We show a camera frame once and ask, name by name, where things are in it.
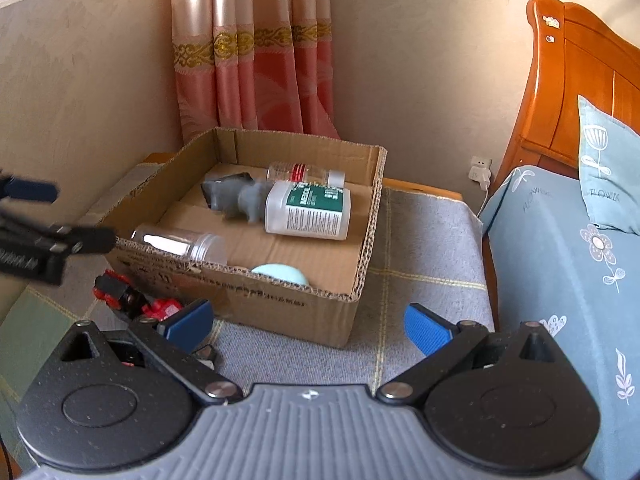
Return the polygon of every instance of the blue bed sheet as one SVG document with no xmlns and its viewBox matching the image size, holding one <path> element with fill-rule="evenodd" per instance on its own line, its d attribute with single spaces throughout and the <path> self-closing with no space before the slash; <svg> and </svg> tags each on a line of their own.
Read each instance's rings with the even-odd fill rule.
<svg viewBox="0 0 640 480">
<path fill-rule="evenodd" d="M 600 408 L 585 469 L 640 470 L 640 236 L 592 225 L 580 183 L 516 168 L 480 215 L 498 278 L 500 329 L 540 320 Z"/>
</svg>

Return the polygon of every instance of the gold curtain trim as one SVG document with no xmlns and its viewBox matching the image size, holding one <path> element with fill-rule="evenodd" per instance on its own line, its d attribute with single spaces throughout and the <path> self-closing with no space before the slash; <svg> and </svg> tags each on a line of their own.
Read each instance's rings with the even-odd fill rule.
<svg viewBox="0 0 640 480">
<path fill-rule="evenodd" d="M 250 54 L 255 47 L 290 47 L 294 44 L 316 42 L 331 36 L 331 23 L 313 25 L 293 25 L 291 27 L 256 28 L 254 33 L 219 32 L 207 44 L 174 43 L 174 65 L 195 68 L 200 65 L 214 65 L 214 58 L 231 59 L 233 56 Z"/>
</svg>

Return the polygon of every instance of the light green oval object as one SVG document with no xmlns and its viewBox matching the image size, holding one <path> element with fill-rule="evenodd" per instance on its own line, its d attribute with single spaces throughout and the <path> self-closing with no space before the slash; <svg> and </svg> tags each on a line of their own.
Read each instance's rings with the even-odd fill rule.
<svg viewBox="0 0 640 480">
<path fill-rule="evenodd" d="M 297 285 L 308 285 L 309 282 L 306 279 L 305 275 L 302 274 L 295 267 L 291 267 L 284 264 L 265 264 L 255 269 L 252 269 L 251 272 L 256 272 L 257 274 L 264 274 L 265 276 L 271 276 L 276 280 L 282 280 L 283 282 L 295 283 Z"/>
</svg>

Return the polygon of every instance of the curtain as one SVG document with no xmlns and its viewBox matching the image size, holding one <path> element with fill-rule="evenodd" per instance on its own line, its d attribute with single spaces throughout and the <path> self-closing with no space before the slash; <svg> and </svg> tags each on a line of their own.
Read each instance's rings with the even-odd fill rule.
<svg viewBox="0 0 640 480">
<path fill-rule="evenodd" d="M 338 137 L 330 0 L 172 0 L 188 142 L 213 126 Z"/>
</svg>

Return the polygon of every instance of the white bottle cap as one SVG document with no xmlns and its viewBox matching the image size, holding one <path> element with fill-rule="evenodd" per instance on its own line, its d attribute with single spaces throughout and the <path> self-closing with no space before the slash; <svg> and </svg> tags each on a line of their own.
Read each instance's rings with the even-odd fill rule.
<svg viewBox="0 0 640 480">
<path fill-rule="evenodd" d="M 326 182 L 328 187 L 344 187 L 344 172 L 329 170 L 329 177 Z"/>
</svg>

